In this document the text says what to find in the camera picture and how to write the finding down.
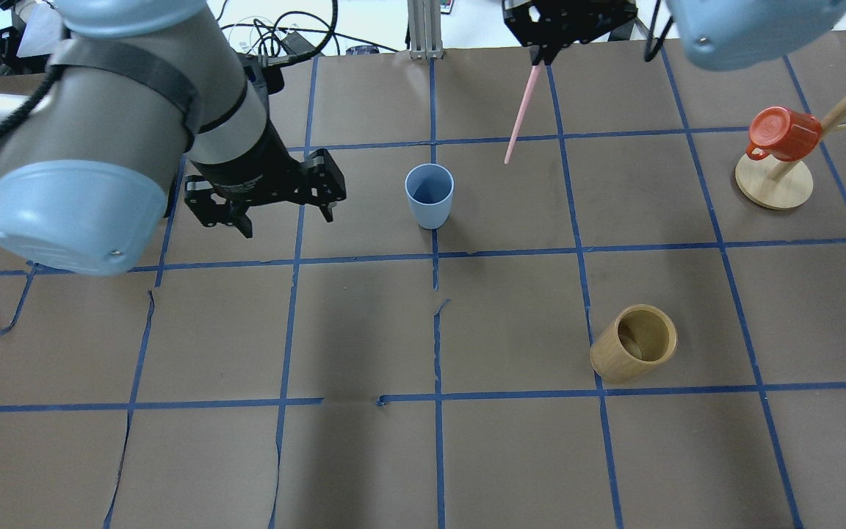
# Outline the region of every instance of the white floor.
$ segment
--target white floor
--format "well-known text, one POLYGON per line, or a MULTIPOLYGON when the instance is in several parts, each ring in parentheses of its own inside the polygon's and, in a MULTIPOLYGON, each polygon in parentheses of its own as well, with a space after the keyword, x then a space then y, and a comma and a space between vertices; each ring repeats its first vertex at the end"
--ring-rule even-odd
MULTIPOLYGON (((308 11, 331 20, 330 0, 226 0, 226 8, 221 24, 249 21, 249 17, 260 17, 264 20, 275 21, 282 13, 289 10, 308 11)), ((651 20, 651 11, 655 0, 638 0, 639 18, 646 23, 651 20)), ((211 10, 215 14, 221 11, 224 0, 208 0, 211 10)), ((668 11, 662 7, 659 26, 664 26, 668 11)), ((442 30, 443 44, 446 48, 479 48, 517 46, 517 40, 511 36, 501 19, 500 0, 456 0, 452 13, 443 15, 442 30)), ((283 20, 284 26, 299 24, 302 28, 322 28, 318 21, 308 17, 293 15, 283 20)), ((403 0, 339 0, 339 33, 361 39, 372 40, 392 48, 403 49, 407 27, 407 4, 403 0)), ((846 15, 837 24, 836 29, 846 29, 846 15)), ((251 43, 254 34, 250 28, 239 27, 233 32, 225 31, 229 35, 231 44, 238 50, 244 48, 244 43, 251 43)), ((671 37, 677 37, 672 29, 671 37)), ((321 34, 306 34, 313 43, 322 39, 321 34)), ((353 46, 355 41, 341 40, 342 51, 353 46)), ((333 53, 333 48, 326 49, 326 54, 333 53)))

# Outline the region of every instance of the black strap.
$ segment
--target black strap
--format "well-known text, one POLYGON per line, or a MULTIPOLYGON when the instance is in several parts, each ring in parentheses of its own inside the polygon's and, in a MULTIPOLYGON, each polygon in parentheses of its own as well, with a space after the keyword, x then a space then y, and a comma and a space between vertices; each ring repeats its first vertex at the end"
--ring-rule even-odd
POLYGON ((668 23, 665 24, 665 29, 662 30, 661 36, 655 41, 654 47, 651 47, 651 41, 655 37, 655 23, 658 21, 658 9, 661 7, 661 0, 655 1, 655 11, 651 14, 651 24, 648 25, 648 39, 645 41, 645 62, 651 62, 661 51, 665 44, 665 37, 668 36, 668 31, 671 30, 671 24, 674 24, 674 17, 668 17, 668 23))
POLYGON ((51 54, 50 63, 110 71, 128 77, 181 110, 189 138, 194 138, 201 127, 201 99, 194 83, 167 60, 138 46, 80 37, 62 40, 51 54))

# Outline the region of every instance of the red mug handle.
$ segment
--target red mug handle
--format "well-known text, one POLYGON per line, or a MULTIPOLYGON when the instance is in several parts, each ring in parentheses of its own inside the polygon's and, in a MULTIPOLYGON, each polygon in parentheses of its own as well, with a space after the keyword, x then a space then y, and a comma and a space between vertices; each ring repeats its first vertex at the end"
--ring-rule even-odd
POLYGON ((746 155, 749 156, 749 160, 756 160, 758 162, 769 155, 769 153, 766 153, 766 151, 763 151, 761 148, 759 148, 759 153, 756 153, 757 148, 759 147, 756 147, 756 145, 752 143, 749 144, 749 147, 746 147, 746 155))

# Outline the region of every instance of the gray robot arm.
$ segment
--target gray robot arm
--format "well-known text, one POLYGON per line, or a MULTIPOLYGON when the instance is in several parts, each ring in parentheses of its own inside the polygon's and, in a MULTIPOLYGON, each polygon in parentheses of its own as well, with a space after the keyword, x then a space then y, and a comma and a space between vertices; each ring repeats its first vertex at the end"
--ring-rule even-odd
MULTIPOLYGON (((0 245, 92 275, 127 271, 167 207, 181 155, 201 176, 186 202, 206 226, 248 207, 346 198, 327 151, 293 160, 204 0, 63 0, 74 38, 51 56, 60 80, 0 140, 0 245), (224 204, 213 195, 225 198, 224 204)), ((261 80, 255 76, 254 81, 261 80)), ((24 98, 0 95, 0 121, 24 98)))

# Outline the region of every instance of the cup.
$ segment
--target cup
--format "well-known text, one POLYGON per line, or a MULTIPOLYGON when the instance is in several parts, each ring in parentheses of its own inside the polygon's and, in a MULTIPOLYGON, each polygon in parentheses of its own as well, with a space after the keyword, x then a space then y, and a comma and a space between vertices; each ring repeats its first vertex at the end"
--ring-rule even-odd
POLYGON ((651 305, 632 305, 594 342, 590 363, 604 381, 628 382, 669 361, 677 346, 678 331, 667 314, 651 305))
POLYGON ((443 165, 417 165, 407 174, 403 188, 410 202, 410 211, 421 228, 435 230, 449 218, 456 183, 443 165))
POLYGON ((794 162, 808 156, 821 139, 818 118, 786 107, 769 107, 749 124, 746 155, 759 161, 772 154, 783 162, 794 162))

